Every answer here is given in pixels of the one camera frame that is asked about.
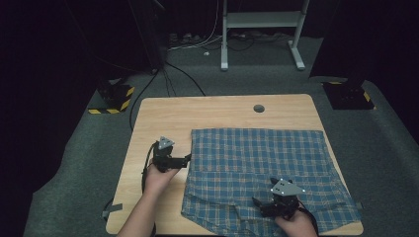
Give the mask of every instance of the shelf leg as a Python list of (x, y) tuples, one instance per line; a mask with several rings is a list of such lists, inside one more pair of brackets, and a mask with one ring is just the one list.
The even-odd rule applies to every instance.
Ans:
[(222, 45), (221, 45), (221, 71), (228, 70), (227, 53), (227, 0), (224, 0), (222, 12)]
[(293, 40), (289, 40), (289, 46), (291, 53), (293, 54), (293, 60), (295, 61), (296, 68), (301, 71), (305, 69), (305, 65), (302, 62), (298, 48), (296, 47), (298, 46), (299, 36), (301, 35), (302, 26), (304, 25), (305, 15), (307, 15), (307, 8), (309, 2), (309, 0), (304, 0), (302, 4), (301, 14), (298, 17), (298, 23), (295, 29)]

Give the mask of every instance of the tabletop hole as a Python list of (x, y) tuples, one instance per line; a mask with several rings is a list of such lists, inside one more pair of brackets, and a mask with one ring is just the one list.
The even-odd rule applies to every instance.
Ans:
[(256, 105), (253, 107), (253, 111), (255, 111), (256, 113), (262, 113), (265, 111), (265, 107), (262, 105)]

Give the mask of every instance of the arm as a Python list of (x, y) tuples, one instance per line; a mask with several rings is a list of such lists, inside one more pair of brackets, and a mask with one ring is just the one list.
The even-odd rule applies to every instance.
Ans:
[(290, 220), (277, 216), (275, 222), (289, 237), (317, 237), (310, 218), (299, 210), (295, 212)]
[(133, 208), (118, 236), (149, 237), (151, 235), (158, 199), (178, 172), (179, 170), (170, 170), (160, 173), (154, 165), (150, 165), (142, 197)]

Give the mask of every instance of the white metal frame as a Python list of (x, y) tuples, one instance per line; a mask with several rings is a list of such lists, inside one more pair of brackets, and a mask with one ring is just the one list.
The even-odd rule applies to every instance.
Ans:
[(222, 12), (222, 46), (221, 46), (221, 70), (228, 70), (227, 53), (227, 29), (229, 28), (278, 28), (295, 27), (293, 40), (288, 44), (298, 70), (304, 70), (305, 65), (302, 62), (299, 51), (296, 48), (299, 41), (299, 35), (307, 14), (309, 0), (304, 0), (301, 11), (297, 12), (245, 12), (228, 13), (227, 0), (224, 0)]

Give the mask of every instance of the dark background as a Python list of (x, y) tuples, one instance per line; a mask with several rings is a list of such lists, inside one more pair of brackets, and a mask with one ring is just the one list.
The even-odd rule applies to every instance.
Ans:
[[(149, 58), (140, 53), (143, 45), (138, 44), (140, 36), (126, 2), (117, 4), (121, 8), (115, 8), (118, 1), (102, 2), (103, 8), (90, 12), (92, 18), (113, 11), (118, 17), (105, 15), (109, 22), (103, 22), (102, 29), (84, 32), (102, 36), (94, 40), (80, 33), (63, 0), (0, 3), (1, 179), (7, 191), (1, 223), (10, 223), (2, 228), (5, 234), (22, 235), (32, 193), (59, 168), (65, 144), (98, 82), (150, 68)], [(229, 7), (240, 11), (297, 10), (300, 2), (229, 1)], [(83, 12), (95, 1), (68, 3), (74, 12)], [(211, 31), (215, 1), (162, 3), (172, 19), (168, 26), (179, 36)], [(324, 37), (312, 77), (363, 75), (381, 89), (416, 140), (417, 10), (414, 1), (312, 0), (302, 31), (303, 37)], [(216, 29), (219, 34), (221, 13)], [(79, 19), (81, 23), (91, 20)]]

